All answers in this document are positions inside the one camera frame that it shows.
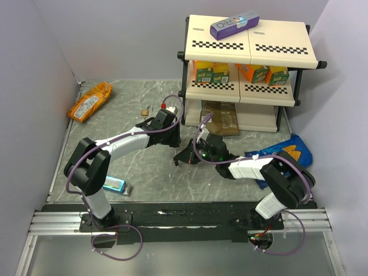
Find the white wall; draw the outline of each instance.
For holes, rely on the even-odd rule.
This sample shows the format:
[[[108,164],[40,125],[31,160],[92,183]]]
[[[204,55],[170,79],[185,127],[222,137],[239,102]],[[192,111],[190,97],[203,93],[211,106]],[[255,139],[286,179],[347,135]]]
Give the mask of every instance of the white wall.
[[[368,275],[368,5],[355,2],[328,2],[311,34],[328,67],[304,73],[301,106],[289,115],[313,153],[313,194],[327,209],[347,274]]]
[[[0,275],[14,275],[77,83],[32,1],[1,2],[0,37]]]
[[[314,25],[328,0],[34,0],[76,78],[180,79],[185,18],[232,16]]]

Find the red wire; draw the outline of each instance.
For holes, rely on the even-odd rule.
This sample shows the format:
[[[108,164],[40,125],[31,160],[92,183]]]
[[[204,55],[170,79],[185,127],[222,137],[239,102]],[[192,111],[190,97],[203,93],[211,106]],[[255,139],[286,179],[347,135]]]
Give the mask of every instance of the red wire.
[[[267,229],[261,233],[261,234],[257,234],[256,237],[262,237],[264,234],[266,234],[269,230],[271,229],[271,224],[269,224],[269,226],[267,227]]]

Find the blue bag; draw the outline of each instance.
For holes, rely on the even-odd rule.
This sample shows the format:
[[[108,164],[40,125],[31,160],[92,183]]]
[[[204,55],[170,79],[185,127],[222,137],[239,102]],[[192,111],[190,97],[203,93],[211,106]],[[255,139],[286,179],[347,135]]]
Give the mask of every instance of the blue bag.
[[[272,145],[271,147],[264,148],[260,151],[245,152],[246,157],[252,157],[253,155],[259,154],[259,156],[277,154],[279,151],[286,151],[303,167],[309,167],[313,162],[313,156],[309,151],[308,147],[304,144],[303,140],[292,133],[289,140]],[[267,183],[264,180],[256,180],[258,186],[263,190],[267,187]]]

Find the blue package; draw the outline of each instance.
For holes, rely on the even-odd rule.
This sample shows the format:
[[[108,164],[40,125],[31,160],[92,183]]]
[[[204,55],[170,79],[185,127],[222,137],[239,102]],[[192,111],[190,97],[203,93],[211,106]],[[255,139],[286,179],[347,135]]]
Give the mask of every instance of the blue package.
[[[102,188],[107,191],[113,191],[114,193],[124,194],[125,186],[124,180],[115,177],[106,177]]]
[[[313,162],[312,153],[309,151],[308,147],[304,144],[303,140],[292,133],[289,140],[272,145],[271,147],[264,148],[260,151],[249,151],[245,152],[246,157],[252,157],[253,155],[259,154],[259,156],[277,154],[280,151],[286,151],[290,154],[296,161],[299,162],[303,167],[309,167]],[[256,180],[258,186],[263,190],[267,187],[267,183],[264,180]]]

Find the black mounting plate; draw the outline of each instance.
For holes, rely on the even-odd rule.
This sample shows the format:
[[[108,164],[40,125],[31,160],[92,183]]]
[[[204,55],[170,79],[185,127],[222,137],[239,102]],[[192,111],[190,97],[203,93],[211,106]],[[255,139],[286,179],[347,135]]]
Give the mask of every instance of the black mounting plate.
[[[138,227],[145,242],[188,242],[231,240],[248,242],[248,231],[283,229],[279,219],[264,220],[255,213],[257,202],[187,202],[187,203],[126,203],[113,204],[117,224]],[[91,223],[88,214],[82,216],[81,232],[101,232]],[[120,228],[117,244],[139,242],[130,228]]]

